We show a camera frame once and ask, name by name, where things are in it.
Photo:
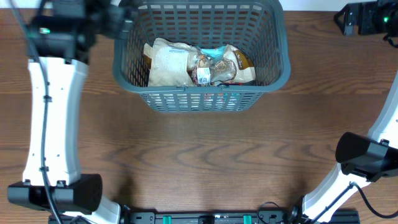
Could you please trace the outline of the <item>treat bag beige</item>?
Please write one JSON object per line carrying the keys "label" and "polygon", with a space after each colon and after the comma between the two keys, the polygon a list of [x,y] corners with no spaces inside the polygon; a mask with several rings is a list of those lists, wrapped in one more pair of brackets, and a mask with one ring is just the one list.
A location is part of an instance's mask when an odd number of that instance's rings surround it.
{"label": "treat bag beige", "polygon": [[148,43],[144,45],[143,55],[144,55],[144,62],[148,69],[152,68],[152,54],[153,54],[153,47],[151,47]]}

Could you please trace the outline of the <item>grey plastic basket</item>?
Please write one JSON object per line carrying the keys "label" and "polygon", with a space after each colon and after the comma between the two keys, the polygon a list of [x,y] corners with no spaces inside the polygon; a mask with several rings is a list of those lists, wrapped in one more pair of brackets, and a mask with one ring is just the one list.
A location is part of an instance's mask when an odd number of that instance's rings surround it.
{"label": "grey plastic basket", "polygon": [[155,111],[243,111],[291,74],[278,0],[121,1],[113,73]]}

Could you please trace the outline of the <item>small teal wipes packet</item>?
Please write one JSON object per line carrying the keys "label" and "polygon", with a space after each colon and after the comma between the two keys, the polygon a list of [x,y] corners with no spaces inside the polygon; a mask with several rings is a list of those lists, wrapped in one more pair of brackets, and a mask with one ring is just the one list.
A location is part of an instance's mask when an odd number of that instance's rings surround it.
{"label": "small teal wipes packet", "polygon": [[201,52],[212,60],[218,61],[223,59],[225,48],[226,46],[217,47],[215,49],[201,49]]}

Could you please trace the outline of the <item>spaghetti pack red ends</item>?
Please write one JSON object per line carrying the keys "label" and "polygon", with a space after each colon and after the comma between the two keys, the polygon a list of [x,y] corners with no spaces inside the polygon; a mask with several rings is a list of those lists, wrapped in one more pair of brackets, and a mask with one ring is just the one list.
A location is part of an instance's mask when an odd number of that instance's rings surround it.
{"label": "spaghetti pack red ends", "polygon": [[245,83],[234,83],[234,82],[232,82],[232,83],[224,83],[224,82],[218,82],[218,83],[215,83],[215,85],[216,85],[216,86],[220,86],[220,85],[224,85],[224,86],[230,86],[230,85],[232,85],[232,86],[243,86],[243,85],[245,85]]}

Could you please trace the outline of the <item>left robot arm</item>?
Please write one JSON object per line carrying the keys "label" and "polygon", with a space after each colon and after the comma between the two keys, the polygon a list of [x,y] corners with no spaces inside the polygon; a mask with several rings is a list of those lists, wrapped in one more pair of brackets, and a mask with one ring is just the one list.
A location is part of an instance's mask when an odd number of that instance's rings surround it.
{"label": "left robot arm", "polygon": [[78,158],[80,99],[96,37],[122,39],[138,13],[110,1],[41,1],[26,24],[12,12],[28,47],[32,85],[29,156],[8,201],[50,213],[50,223],[129,223],[130,209],[103,194],[99,174],[83,174]]}

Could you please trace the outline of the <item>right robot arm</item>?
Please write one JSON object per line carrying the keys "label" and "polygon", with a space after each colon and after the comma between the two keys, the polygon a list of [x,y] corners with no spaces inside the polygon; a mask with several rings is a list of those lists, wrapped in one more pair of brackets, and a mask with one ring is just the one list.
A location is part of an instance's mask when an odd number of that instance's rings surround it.
{"label": "right robot arm", "polygon": [[[397,47],[397,1],[377,0],[347,4],[333,18],[343,35],[384,34]],[[320,185],[303,196],[287,223],[328,223],[356,192],[380,178],[397,176],[397,82],[394,81],[376,122],[363,137],[344,133],[335,152],[336,164]]]}

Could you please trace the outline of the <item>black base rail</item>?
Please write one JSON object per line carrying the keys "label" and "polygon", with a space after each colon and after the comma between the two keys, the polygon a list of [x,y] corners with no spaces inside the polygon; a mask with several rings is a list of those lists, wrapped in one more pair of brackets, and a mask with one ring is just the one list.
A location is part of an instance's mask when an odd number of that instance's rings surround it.
{"label": "black base rail", "polygon": [[[63,223],[89,223],[87,219],[61,215]],[[259,224],[287,223],[287,214],[282,209],[260,210],[260,212],[231,213],[130,213],[122,217],[121,223],[130,224]],[[337,210],[328,222],[331,224],[360,224],[359,214],[354,210]]]}

